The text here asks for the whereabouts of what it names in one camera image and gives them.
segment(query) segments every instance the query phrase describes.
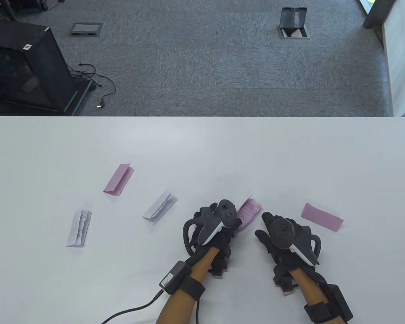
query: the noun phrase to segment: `black cable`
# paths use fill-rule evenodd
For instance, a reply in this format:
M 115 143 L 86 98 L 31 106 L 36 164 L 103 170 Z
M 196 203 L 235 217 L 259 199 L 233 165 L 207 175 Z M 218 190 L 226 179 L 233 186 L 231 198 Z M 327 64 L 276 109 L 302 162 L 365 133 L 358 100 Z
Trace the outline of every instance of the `black cable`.
M 107 79 L 109 82 L 111 82 L 111 84 L 112 84 L 113 87 L 114 87 L 114 91 L 112 91 L 112 92 L 110 92 L 110 93 L 107 93 L 107 94 L 104 94 L 104 95 L 101 97 L 101 102 L 99 102 L 98 108 L 103 108 L 103 107 L 104 107 L 104 105 L 105 105 L 105 103 L 104 103 L 104 98 L 105 98 L 105 97 L 111 96 L 111 95 L 113 95 L 113 94 L 115 94 L 115 93 L 117 92 L 117 87 L 116 87 L 115 83 L 113 82 L 113 80 L 111 80 L 109 77 L 106 77 L 106 76 L 104 76 L 104 75 L 102 75 L 102 74 L 96 73 L 96 68 L 95 68 L 94 65 L 89 64 L 89 63 L 79 63 L 79 64 L 78 64 L 79 66 L 84 66 L 84 65 L 91 66 L 91 67 L 94 69 L 94 72 L 78 71 L 78 70 L 73 69 L 69 64 L 66 63 L 66 65 L 68 66 L 68 68 L 69 68 L 72 72 L 77 73 L 76 76 L 82 77 L 82 78 L 87 77 L 87 78 L 89 78 L 95 85 L 97 85 L 97 86 L 99 86 L 99 87 L 101 87 L 102 85 L 99 84 L 99 83 L 97 83 L 95 80 L 93 80 L 92 77 L 93 77 L 94 75 L 97 75 L 98 77 Z
M 89 63 L 79 63 L 78 65 L 79 65 L 79 66 L 85 66 L 85 65 L 91 66 L 91 67 L 94 69 L 94 72 L 92 72 L 92 73 L 96 73 L 96 68 L 95 68 L 95 66 L 92 65 L 92 64 L 89 64 Z
M 98 87 L 101 87 L 101 86 L 102 86 L 101 84 L 99 84 L 99 83 L 97 83 L 95 80 L 93 80 L 93 78 L 90 76 L 90 74 L 93 74 L 93 72 L 78 71 L 78 70 L 75 70 L 75 69 L 71 68 L 71 66 L 70 66 L 68 63 L 66 63 L 66 65 L 67 65 L 68 68 L 70 68 L 73 72 L 77 73 L 77 76 L 83 77 L 83 76 L 86 75 L 95 85 L 97 85 Z
M 113 87 L 114 87 L 114 91 L 112 91 L 111 93 L 108 93 L 108 94 L 104 94 L 104 95 L 101 97 L 101 100 L 104 99 L 106 96 L 111 96 L 111 95 L 113 95 L 114 93 L 117 92 L 116 85 L 114 84 L 114 82 L 113 82 L 109 77 L 103 76 L 103 75 L 101 75 L 101 74 L 99 74 L 99 73 L 93 73 L 93 74 L 94 74 L 94 75 L 97 75 L 97 76 L 99 76 L 99 77 L 101 77 L 101 78 L 107 79 L 108 81 L 110 81 L 110 82 L 112 83 L 112 85 L 113 85 Z
M 198 315 L 199 315 L 199 299 L 196 301 L 196 324 L 199 324 Z
M 108 318 L 107 318 L 105 321 L 103 321 L 101 324 L 105 324 L 105 323 L 111 321 L 113 318 L 115 318 L 115 317 L 117 317 L 117 316 L 119 316 L 119 315 L 126 314 L 126 313 L 130 313 L 130 312 L 134 312 L 134 311 L 139 311 L 139 310 L 141 310 L 141 309 L 144 309 L 144 308 L 146 308 L 146 307 L 149 307 L 151 304 L 153 304 L 153 303 L 156 301 L 156 299 L 159 298 L 159 296 L 162 295 L 163 292 L 164 292 L 163 289 L 159 290 L 158 293 L 156 294 L 156 296 L 154 296 L 153 299 L 150 301 L 150 303 L 145 304 L 144 306 L 141 306 L 141 307 L 135 307 L 135 308 L 127 309 L 127 310 L 124 310 L 124 311 L 122 310 L 121 312 L 115 313 L 114 315 L 108 317 Z

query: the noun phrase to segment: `pink folded paper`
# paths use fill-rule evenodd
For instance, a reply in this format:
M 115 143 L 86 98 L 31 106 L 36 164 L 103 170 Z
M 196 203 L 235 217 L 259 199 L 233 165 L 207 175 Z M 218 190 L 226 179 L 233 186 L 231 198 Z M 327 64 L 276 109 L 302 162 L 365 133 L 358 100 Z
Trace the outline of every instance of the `pink folded paper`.
M 261 210 L 261 208 L 263 208 L 263 206 L 257 203 L 255 199 L 251 199 L 250 197 L 246 199 L 237 211 L 237 217 L 241 219 L 241 225 L 238 230 L 244 228 Z
M 306 218 L 314 223 L 328 228 L 329 230 L 337 232 L 343 223 L 343 219 L 318 208 L 313 207 L 311 204 L 306 203 L 301 213 L 301 217 Z
M 108 185 L 105 187 L 104 193 L 120 196 L 133 171 L 134 169 L 131 168 L 129 164 L 120 164 L 110 182 L 108 182 Z

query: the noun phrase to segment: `black door frame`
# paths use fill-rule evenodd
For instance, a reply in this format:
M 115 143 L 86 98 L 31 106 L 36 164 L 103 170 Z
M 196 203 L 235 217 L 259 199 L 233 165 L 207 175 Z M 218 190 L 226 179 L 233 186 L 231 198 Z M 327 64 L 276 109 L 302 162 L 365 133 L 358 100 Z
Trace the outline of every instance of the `black door frame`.
M 363 23 L 364 28 L 381 27 L 396 0 L 376 0 Z

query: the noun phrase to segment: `cable connector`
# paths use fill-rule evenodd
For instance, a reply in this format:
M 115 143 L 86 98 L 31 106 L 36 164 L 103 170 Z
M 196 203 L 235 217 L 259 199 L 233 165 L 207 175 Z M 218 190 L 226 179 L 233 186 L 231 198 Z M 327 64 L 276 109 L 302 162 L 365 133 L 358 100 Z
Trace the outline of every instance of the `cable connector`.
M 98 108 L 103 108 L 103 107 L 105 107 L 105 102 L 104 102 L 104 99 L 101 99 L 101 102 L 99 102 L 99 104 L 98 104 Z

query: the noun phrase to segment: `wrist strap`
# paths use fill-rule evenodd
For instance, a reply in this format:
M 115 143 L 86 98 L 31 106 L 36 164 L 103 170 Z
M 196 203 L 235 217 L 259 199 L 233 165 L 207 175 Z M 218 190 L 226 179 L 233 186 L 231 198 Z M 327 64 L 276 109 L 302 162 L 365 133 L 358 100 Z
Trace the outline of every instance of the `wrist strap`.
M 198 301 L 201 298 L 201 295 L 206 290 L 204 286 L 199 283 L 199 281 L 193 279 L 190 276 L 185 276 L 178 288 L 195 299 L 195 301 Z
M 325 304 L 323 301 L 321 301 L 318 304 L 312 306 L 308 306 L 306 304 L 304 310 L 306 311 L 312 322 L 314 322 L 315 324 L 319 324 L 328 322 L 339 316 L 339 314 L 335 314 L 335 310 L 332 308 L 333 307 L 331 303 Z

